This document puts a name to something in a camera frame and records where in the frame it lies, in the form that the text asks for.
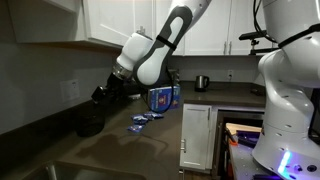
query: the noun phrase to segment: blue box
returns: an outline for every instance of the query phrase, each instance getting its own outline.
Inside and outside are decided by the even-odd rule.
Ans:
[[[173,101],[170,109],[179,107],[180,86],[174,86]],[[149,106],[154,111],[165,110],[171,101],[171,86],[150,89],[148,94]]]

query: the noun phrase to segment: lower cabinet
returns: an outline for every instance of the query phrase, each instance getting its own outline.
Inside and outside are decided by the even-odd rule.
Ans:
[[[184,104],[180,167],[212,169],[216,111],[209,105]]]

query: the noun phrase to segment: upper cabinet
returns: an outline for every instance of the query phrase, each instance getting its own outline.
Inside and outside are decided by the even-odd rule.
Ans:
[[[186,33],[185,55],[224,55],[227,52],[231,0],[212,0],[199,21]]]
[[[262,30],[266,29],[264,20],[263,8],[260,9],[257,14],[257,21]],[[228,33],[228,55],[248,55],[250,52],[251,41],[240,41],[239,37],[242,34],[255,32],[253,18],[253,0],[232,0],[229,33]],[[255,46],[255,49],[272,48],[272,42],[265,38],[256,39],[259,44]]]
[[[153,0],[10,0],[18,42],[93,42],[121,48],[133,32],[152,37]]]
[[[168,15],[171,0],[156,3],[157,32]],[[262,7],[258,22],[265,29]],[[253,0],[212,0],[199,21],[185,34],[174,55],[248,55],[251,41],[240,41],[241,34],[255,32],[253,26]],[[272,43],[263,38],[257,49],[271,48]]]

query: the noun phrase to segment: electrical outlet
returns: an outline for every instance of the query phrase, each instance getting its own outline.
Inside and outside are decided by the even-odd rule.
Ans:
[[[60,89],[62,94],[62,101],[70,101],[80,97],[79,82],[78,79],[69,81],[61,81]]]
[[[227,71],[227,79],[232,79],[234,76],[233,76],[233,70],[231,70],[231,69],[229,69],[228,71]]]

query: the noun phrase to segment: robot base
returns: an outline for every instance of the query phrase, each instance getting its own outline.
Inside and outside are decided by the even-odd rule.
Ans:
[[[284,179],[320,180],[320,147],[304,133],[288,133],[264,124],[252,155]]]

